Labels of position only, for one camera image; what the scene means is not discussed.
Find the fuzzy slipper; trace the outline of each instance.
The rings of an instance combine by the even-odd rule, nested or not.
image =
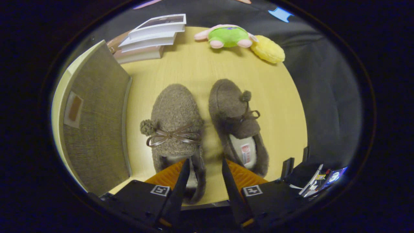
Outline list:
[[[206,184],[200,145],[203,120],[190,91],[181,84],[165,88],[152,107],[151,119],[142,121],[140,126],[141,133],[150,136],[147,146],[152,148],[156,172],[190,158],[184,203],[199,201]]]
[[[256,121],[260,113],[250,110],[250,98],[249,91],[242,93],[232,81],[220,79],[211,89],[209,111],[226,158],[264,177],[269,155]]]

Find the tabletop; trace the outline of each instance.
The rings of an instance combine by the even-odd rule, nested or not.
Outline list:
[[[221,174],[223,150],[208,110],[210,90],[219,79],[230,79],[241,91],[249,90],[252,93],[249,105],[252,110],[260,112],[257,121],[270,157],[266,180],[280,177],[282,163],[286,159],[295,158],[295,166],[302,161],[303,149],[308,140],[305,114],[286,67],[283,63],[265,62],[250,49],[212,49],[207,41],[194,41],[194,35],[205,29],[186,27],[185,32],[177,34],[174,45],[165,47],[161,59],[122,64],[132,78],[126,119],[132,177],[111,190],[111,193],[117,192],[131,179],[145,181],[155,174],[151,148],[145,144],[147,137],[140,133],[140,123],[151,118],[155,99],[173,83],[180,83],[190,90],[205,120],[202,157],[206,166],[207,185],[197,205],[228,199]]]

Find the stuffed animal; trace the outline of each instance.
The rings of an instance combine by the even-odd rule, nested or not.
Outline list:
[[[233,24],[219,24],[210,29],[197,33],[195,40],[208,39],[210,45],[214,49],[230,48],[240,46],[248,48],[252,45],[252,41],[257,41],[256,37],[248,33],[243,28]]]
[[[282,62],[285,60],[283,49],[271,39],[264,36],[256,36],[250,49],[261,59],[270,63]]]

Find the ribbon bow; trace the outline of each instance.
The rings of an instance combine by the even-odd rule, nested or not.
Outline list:
[[[260,113],[258,110],[249,111],[249,102],[247,102],[246,110],[241,116],[235,116],[235,117],[227,117],[226,121],[236,121],[238,123],[243,123],[245,120],[256,120],[260,117]]]
[[[156,147],[156,146],[159,146],[159,145],[163,144],[167,139],[172,139],[172,138],[176,139],[176,140],[179,140],[179,141],[182,141],[182,142],[185,142],[185,143],[189,143],[189,144],[198,144],[199,141],[200,141],[200,135],[198,133],[184,132],[184,130],[190,128],[192,125],[193,125],[192,123],[189,123],[189,124],[187,124],[183,127],[180,127],[178,129],[174,130],[173,132],[165,132],[165,131],[162,131],[160,129],[157,129],[155,131],[156,135],[151,136],[147,139],[147,146]],[[195,135],[195,139],[192,140],[192,139],[188,139],[188,138],[183,137],[183,136],[187,136],[187,135],[191,135],[191,134]],[[153,139],[153,138],[156,138],[156,139],[159,139],[159,140],[156,141],[153,144],[150,144],[151,139]]]

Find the yellow fluffy object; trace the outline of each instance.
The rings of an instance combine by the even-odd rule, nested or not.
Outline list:
[[[253,41],[250,48],[257,56],[270,63],[284,61],[284,51],[277,43],[265,36],[258,35],[256,38],[258,39],[258,42]]]

